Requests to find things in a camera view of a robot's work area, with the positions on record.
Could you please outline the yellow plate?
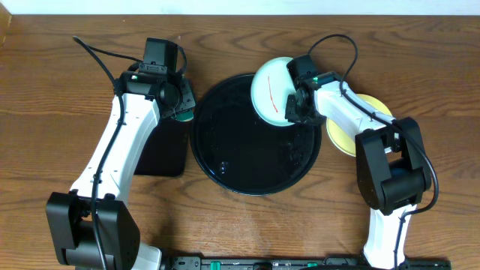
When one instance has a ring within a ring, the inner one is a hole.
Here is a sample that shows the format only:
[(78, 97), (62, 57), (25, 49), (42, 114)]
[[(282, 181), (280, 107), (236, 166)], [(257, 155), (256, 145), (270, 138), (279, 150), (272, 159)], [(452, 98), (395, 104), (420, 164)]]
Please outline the yellow plate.
[[(358, 96), (381, 113), (392, 116), (391, 111), (382, 101), (367, 94), (358, 94)], [(330, 118), (326, 120), (326, 131), (329, 139), (337, 149), (349, 156), (356, 156), (356, 145), (354, 140), (341, 130), (341, 128)]]

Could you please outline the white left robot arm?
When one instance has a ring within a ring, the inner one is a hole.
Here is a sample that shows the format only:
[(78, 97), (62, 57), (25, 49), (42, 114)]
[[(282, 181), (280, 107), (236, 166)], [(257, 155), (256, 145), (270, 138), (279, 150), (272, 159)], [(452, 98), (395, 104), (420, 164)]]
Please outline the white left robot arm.
[(117, 79), (106, 128), (67, 193), (54, 192), (46, 216), (56, 259), (78, 269), (159, 269), (162, 252), (140, 239), (128, 211), (142, 151), (161, 121), (186, 122), (196, 102), (184, 76), (126, 71)]

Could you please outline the pale green plate red streak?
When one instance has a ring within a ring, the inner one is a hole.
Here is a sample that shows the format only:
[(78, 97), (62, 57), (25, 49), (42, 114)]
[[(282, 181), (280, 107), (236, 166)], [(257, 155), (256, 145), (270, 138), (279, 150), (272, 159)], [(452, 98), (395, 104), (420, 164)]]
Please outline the pale green plate red streak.
[(254, 74), (250, 97), (257, 115), (276, 127), (293, 125), (286, 118), (287, 98), (296, 93), (287, 68), (291, 57), (278, 57), (267, 61)]

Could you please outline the green and yellow sponge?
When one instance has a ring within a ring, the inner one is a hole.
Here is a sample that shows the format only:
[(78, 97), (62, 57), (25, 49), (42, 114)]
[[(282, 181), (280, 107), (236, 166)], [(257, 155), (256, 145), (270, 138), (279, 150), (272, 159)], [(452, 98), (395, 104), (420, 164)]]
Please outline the green and yellow sponge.
[(189, 122), (194, 118), (194, 113), (191, 110), (176, 113), (172, 116), (172, 119), (177, 122)]

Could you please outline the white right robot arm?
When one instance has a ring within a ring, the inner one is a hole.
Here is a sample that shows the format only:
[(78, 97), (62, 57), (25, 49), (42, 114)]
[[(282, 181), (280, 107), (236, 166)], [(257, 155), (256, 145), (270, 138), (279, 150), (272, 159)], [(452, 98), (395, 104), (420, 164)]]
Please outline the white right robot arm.
[(406, 260), (410, 218), (430, 210), (439, 196), (438, 177), (418, 123), (375, 109), (335, 72), (289, 76), (295, 89), (286, 102), (289, 122), (328, 119), (353, 139), (357, 184), (370, 207), (364, 258), (375, 269), (397, 269)]

